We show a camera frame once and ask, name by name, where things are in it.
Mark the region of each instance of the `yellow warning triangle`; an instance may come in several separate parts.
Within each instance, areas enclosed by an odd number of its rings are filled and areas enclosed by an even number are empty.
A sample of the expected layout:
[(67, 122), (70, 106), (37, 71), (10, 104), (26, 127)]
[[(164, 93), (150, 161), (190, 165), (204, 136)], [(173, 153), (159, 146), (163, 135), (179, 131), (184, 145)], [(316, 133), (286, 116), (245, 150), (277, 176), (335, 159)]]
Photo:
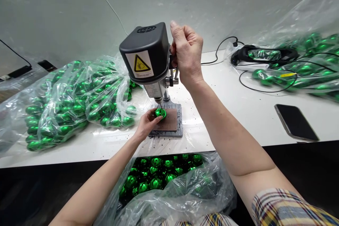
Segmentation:
[(135, 72), (143, 72), (150, 71), (151, 68), (142, 60), (138, 55), (135, 55), (134, 60), (134, 71)]

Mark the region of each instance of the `white wall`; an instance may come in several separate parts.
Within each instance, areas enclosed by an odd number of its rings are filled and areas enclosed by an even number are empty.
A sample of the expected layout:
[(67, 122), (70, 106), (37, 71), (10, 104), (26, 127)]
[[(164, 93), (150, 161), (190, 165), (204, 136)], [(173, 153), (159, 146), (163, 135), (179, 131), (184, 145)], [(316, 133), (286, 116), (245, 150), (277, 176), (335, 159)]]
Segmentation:
[[(127, 32), (161, 21), (168, 25), (173, 19), (195, 28), (208, 52), (233, 33), (248, 42), (247, 37), (272, 26), (301, 0), (109, 1)], [(105, 0), (0, 0), (0, 18), (2, 40), (28, 58), (47, 59), (57, 67), (75, 59), (114, 55), (126, 36)], [(25, 64), (6, 57), (1, 50), (0, 74)]]

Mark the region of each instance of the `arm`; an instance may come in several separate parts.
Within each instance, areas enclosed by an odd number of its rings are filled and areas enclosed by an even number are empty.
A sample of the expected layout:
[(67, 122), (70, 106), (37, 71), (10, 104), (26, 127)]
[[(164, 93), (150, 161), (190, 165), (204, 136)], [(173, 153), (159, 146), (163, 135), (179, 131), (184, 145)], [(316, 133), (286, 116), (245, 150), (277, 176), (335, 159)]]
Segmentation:
[(126, 144), (101, 166), (56, 215), (51, 226), (92, 225), (113, 187), (140, 143), (162, 119), (154, 119), (155, 108), (144, 114), (137, 131)]
[(173, 65), (190, 92), (211, 141), (247, 210), (254, 196), (265, 189), (282, 188), (298, 193), (252, 135), (225, 108), (204, 81), (201, 72), (202, 38), (193, 29), (171, 23)]

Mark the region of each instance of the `hand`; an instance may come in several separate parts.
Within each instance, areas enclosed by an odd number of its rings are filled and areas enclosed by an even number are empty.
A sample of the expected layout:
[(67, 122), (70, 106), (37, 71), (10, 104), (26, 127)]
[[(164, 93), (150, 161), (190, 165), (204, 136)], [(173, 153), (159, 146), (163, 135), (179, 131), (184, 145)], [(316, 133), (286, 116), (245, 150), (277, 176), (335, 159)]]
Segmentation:
[(203, 80), (201, 72), (201, 52), (203, 39), (189, 26), (179, 26), (171, 22), (173, 43), (170, 51), (173, 56), (173, 67), (178, 66), (180, 80), (184, 86), (190, 87)]
[(151, 130), (155, 127), (157, 123), (160, 122), (162, 116), (154, 118), (154, 112), (157, 108), (150, 109), (144, 115), (142, 115), (137, 131), (135, 132), (134, 136), (140, 139), (140, 142), (145, 140)]

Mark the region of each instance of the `plaid shirt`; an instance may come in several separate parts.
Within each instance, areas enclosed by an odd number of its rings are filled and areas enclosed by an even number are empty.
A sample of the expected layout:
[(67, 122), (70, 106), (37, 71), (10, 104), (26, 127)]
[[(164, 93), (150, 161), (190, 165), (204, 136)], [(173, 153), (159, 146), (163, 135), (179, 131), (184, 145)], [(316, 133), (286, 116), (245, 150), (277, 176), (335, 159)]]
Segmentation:
[[(258, 193), (252, 203), (252, 217), (256, 225), (338, 225), (339, 220), (324, 210), (307, 203), (299, 195), (283, 190), (269, 189)], [(228, 216), (213, 213), (195, 222), (165, 220), (162, 226), (237, 226)]]

